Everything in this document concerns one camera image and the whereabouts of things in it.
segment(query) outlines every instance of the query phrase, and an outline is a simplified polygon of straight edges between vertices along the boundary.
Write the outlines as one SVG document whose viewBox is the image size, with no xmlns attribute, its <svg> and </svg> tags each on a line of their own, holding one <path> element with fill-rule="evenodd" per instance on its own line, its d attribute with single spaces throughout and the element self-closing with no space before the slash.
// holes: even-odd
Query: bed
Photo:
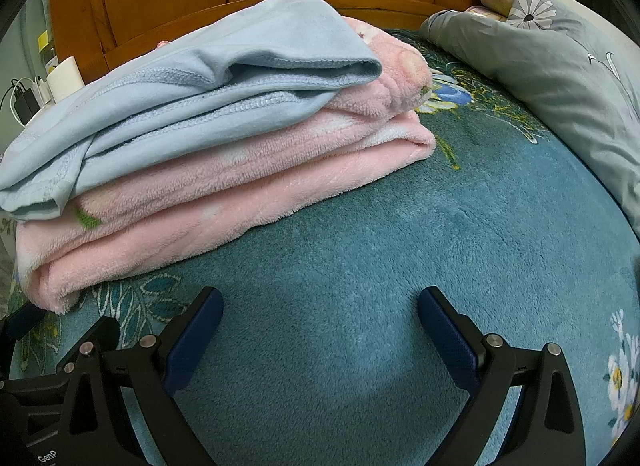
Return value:
<svg viewBox="0 0 640 466">
<path fill-rule="evenodd" d="M 58 55 L 73 55 L 88 83 L 258 1 L 50 0 L 50 12 Z M 419 291 L 437 285 L 482 331 L 561 344 L 597 464 L 637 391 L 640 244 L 627 219 L 521 102 L 415 32 L 479 0 L 325 1 L 427 59 L 434 98 L 418 111 L 434 155 L 210 253 L 89 288 L 22 341 L 17 368 L 50 370 L 100 315 L 133 345 L 214 285 L 225 317 L 176 401 L 217 464 L 419 465 L 466 399 L 415 314 Z M 14 287 L 9 309 L 23 300 Z M 136 417 L 149 461 L 162 464 Z"/>
</svg>

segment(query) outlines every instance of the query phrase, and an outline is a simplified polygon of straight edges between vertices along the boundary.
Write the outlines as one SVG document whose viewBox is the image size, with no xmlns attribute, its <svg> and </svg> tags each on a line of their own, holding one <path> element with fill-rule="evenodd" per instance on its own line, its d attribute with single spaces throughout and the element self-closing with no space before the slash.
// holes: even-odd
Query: plush bedspread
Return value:
<svg viewBox="0 0 640 466">
<path fill-rule="evenodd" d="M 419 110 L 438 142 L 430 159 L 92 287 L 25 338 L 17 369 L 51 370 L 103 314 L 132 345 L 213 285 L 225 315 L 176 400 L 218 464 L 422 466 L 466 401 L 417 319 L 417 295 L 437 285 L 482 331 L 564 349 L 597 464 L 637 391 L 638 239 L 584 164 L 500 86 L 413 33 L 394 35 L 434 70 Z M 10 308 L 22 301 L 14 287 Z M 136 427 L 161 464 L 139 415 Z"/>
</svg>

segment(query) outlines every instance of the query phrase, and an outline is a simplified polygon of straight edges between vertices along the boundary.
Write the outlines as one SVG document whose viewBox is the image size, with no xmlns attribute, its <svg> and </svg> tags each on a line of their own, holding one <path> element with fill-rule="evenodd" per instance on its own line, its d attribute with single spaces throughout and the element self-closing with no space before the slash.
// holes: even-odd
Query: folded light blue clothing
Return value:
<svg viewBox="0 0 640 466">
<path fill-rule="evenodd" d="M 419 33 L 524 102 L 598 176 L 640 237 L 640 67 L 558 1 L 514 0 L 509 18 L 441 11 Z"/>
<path fill-rule="evenodd" d="M 72 196 L 298 123 L 382 65 L 322 0 L 265 0 L 116 68 L 34 119 L 0 164 L 0 208 L 51 219 Z"/>
</svg>

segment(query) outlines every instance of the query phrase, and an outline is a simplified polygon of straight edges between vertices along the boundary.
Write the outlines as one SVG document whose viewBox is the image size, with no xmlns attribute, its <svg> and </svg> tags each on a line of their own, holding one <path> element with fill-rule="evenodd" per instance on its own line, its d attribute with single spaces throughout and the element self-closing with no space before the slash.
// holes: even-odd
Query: blue gripper pad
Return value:
<svg viewBox="0 0 640 466">
<path fill-rule="evenodd" d="M 440 301 L 436 299 L 434 294 L 441 296 Z M 460 316 L 437 288 L 430 287 L 420 293 L 418 317 L 422 327 L 436 345 L 436 350 L 456 386 L 473 395 L 480 386 L 478 355 L 466 341 L 459 328 L 456 327 L 450 315 Z"/>
<path fill-rule="evenodd" d="M 164 391 L 171 397 L 177 390 L 189 385 L 191 377 L 202 359 L 207 345 L 215 334 L 224 302 L 218 289 L 211 289 L 209 295 L 191 318 L 178 337 L 166 358 Z"/>
</svg>

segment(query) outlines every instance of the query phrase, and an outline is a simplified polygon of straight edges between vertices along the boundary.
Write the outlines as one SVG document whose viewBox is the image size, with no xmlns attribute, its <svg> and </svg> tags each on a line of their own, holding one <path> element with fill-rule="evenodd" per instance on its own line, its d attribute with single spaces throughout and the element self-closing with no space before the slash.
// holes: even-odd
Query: pink blanket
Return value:
<svg viewBox="0 0 640 466">
<path fill-rule="evenodd" d="M 380 78 L 341 91 L 298 125 L 136 172 L 76 197 L 57 219 L 21 224 L 17 270 L 31 301 L 67 311 L 84 287 L 208 251 L 428 157 L 433 135 L 402 113 L 431 86 L 426 62 L 346 20 L 380 58 Z"/>
</svg>

